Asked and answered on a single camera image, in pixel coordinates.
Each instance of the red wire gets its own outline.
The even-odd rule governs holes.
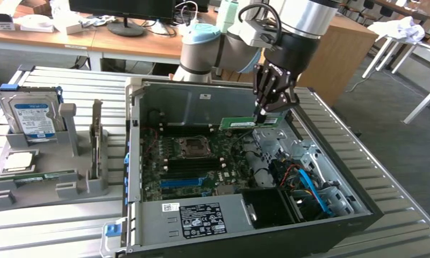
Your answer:
[[[148,149],[147,149],[147,151],[144,153],[144,155],[146,155],[151,151],[151,149],[152,149],[152,147],[154,147],[154,145],[155,145],[155,143],[158,141],[158,131],[154,128],[151,128],[151,127],[143,127],[142,130],[143,129],[151,129],[155,132],[155,140],[154,140],[151,146],[148,147]]]
[[[289,167],[288,167],[288,169],[287,169],[287,173],[285,173],[285,176],[284,176],[284,179],[283,179],[283,181],[281,181],[281,183],[280,183],[280,187],[284,185],[284,183],[285,183],[285,178],[287,178],[287,176],[288,176],[288,173],[289,173],[289,171],[291,171],[291,169],[293,168],[293,167],[301,167],[300,165],[297,165],[297,164],[292,164],[292,165],[289,165]]]

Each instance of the motherboard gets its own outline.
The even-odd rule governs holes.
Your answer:
[[[229,195],[255,187],[239,141],[247,133],[212,125],[143,127],[144,201]]]

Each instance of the hard drive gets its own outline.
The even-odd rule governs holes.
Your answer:
[[[59,105],[63,102],[60,87],[20,87],[3,84],[0,105],[12,133],[24,133],[31,142],[56,137],[56,132],[67,130]]]

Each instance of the white box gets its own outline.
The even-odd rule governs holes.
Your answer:
[[[15,31],[16,26],[14,23],[14,17],[0,13],[0,31]]]
[[[54,25],[55,25],[56,29],[67,35],[83,31],[83,26],[82,26],[80,22],[76,20],[56,19],[56,20],[54,20]]]

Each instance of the green ram module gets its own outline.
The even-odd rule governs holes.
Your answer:
[[[253,129],[277,127],[283,117],[267,117],[263,124],[255,123],[255,117],[225,117],[221,120],[220,129]]]
[[[47,179],[59,178],[60,175],[70,174],[70,173],[75,173],[75,170],[55,171],[51,173],[30,173],[30,174],[22,174],[22,175],[0,176],[0,181],[15,180],[16,183],[43,181]]]

